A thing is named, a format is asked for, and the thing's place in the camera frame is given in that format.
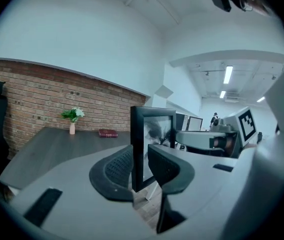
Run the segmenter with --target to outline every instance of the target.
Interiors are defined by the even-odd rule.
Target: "vase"
[[[75,123],[74,122],[71,123],[70,134],[75,134]]]

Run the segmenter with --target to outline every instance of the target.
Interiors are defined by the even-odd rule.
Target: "book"
[[[100,138],[117,138],[117,132],[115,130],[99,129],[98,134]]]

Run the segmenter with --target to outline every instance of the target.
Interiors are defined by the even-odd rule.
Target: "ceiling light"
[[[262,100],[264,100],[265,97],[260,98],[257,102],[261,102]]]
[[[226,91],[221,91],[221,95],[220,95],[220,98],[222,99],[222,98],[224,98],[224,95],[225,95],[225,93],[226,93]]]
[[[230,82],[232,70],[233,70],[233,66],[227,66],[226,67],[224,84],[228,84],[228,82]]]

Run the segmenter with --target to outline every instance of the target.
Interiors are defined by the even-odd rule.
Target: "computer monitor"
[[[187,131],[200,131],[203,119],[199,117],[190,116],[187,124]]]
[[[181,131],[183,129],[184,119],[186,115],[176,113],[176,130]]]

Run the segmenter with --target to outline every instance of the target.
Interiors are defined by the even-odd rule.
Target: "floor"
[[[147,200],[145,197],[149,191],[153,190],[156,183],[157,182],[155,181],[150,186],[137,193],[133,191],[134,209],[153,230],[156,230],[157,221],[160,215],[162,189],[158,186],[151,200]]]

